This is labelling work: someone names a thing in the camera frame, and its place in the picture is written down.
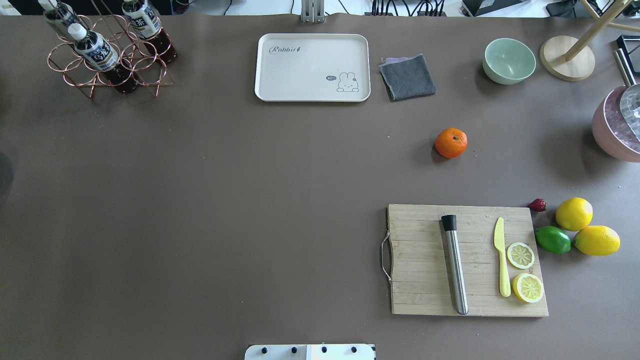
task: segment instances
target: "pink bowl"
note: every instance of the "pink bowl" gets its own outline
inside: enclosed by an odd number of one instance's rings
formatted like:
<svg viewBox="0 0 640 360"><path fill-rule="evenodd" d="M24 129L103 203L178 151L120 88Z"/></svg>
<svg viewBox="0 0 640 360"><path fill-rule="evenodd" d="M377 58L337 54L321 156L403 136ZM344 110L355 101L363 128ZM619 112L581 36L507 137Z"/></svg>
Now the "pink bowl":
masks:
<svg viewBox="0 0 640 360"><path fill-rule="evenodd" d="M624 86L615 88L593 114L591 130L598 145L614 158L640 163L640 141L631 132L620 112Z"/></svg>

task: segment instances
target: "round wooden base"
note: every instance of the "round wooden base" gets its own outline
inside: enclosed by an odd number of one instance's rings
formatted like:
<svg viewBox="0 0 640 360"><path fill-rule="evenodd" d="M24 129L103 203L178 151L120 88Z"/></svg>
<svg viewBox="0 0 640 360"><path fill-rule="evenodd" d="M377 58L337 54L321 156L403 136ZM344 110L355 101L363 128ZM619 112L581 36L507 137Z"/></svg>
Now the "round wooden base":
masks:
<svg viewBox="0 0 640 360"><path fill-rule="evenodd" d="M540 47L540 61L555 77L566 81L580 81L591 75L596 66L593 51L585 46L578 55L567 61L564 58L578 39L568 36L552 37Z"/></svg>

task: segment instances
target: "metal muddler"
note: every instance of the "metal muddler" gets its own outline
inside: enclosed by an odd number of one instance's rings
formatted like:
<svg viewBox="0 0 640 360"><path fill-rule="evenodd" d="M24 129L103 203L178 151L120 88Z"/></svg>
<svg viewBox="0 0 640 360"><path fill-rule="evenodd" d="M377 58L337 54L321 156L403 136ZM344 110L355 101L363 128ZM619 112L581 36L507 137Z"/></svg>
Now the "metal muddler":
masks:
<svg viewBox="0 0 640 360"><path fill-rule="evenodd" d="M465 278L462 272L462 257L460 256L460 245L458 245L458 232L456 228L456 215L445 215L442 217L442 226L447 239L449 249L449 272L453 282L453 293L456 300L456 310L460 315L469 312L467 303L467 290Z"/></svg>

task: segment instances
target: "white bottle cap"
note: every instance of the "white bottle cap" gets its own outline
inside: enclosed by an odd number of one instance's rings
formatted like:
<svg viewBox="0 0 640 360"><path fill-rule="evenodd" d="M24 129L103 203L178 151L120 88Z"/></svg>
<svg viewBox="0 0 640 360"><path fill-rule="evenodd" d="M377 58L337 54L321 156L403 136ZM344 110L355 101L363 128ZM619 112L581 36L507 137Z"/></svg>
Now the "white bottle cap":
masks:
<svg viewBox="0 0 640 360"><path fill-rule="evenodd" d="M82 40L86 36L86 29L84 28L84 26L78 23L71 24L71 26L69 26L68 31L69 31L69 35L71 35L71 37L76 40Z"/></svg>
<svg viewBox="0 0 640 360"><path fill-rule="evenodd" d="M38 0L38 2L40 3L40 6L47 11L53 10L53 8L58 5L57 0Z"/></svg>

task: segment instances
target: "white bracket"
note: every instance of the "white bracket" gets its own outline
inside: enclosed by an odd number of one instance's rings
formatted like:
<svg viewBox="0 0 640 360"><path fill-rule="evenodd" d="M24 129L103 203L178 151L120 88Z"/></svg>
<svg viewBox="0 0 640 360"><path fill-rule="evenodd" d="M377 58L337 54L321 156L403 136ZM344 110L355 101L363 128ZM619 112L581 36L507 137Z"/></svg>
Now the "white bracket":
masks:
<svg viewBox="0 0 640 360"><path fill-rule="evenodd" d="M324 0L302 0L302 22L324 22Z"/></svg>
<svg viewBox="0 0 640 360"><path fill-rule="evenodd" d="M244 360L376 360L370 344L252 345Z"/></svg>

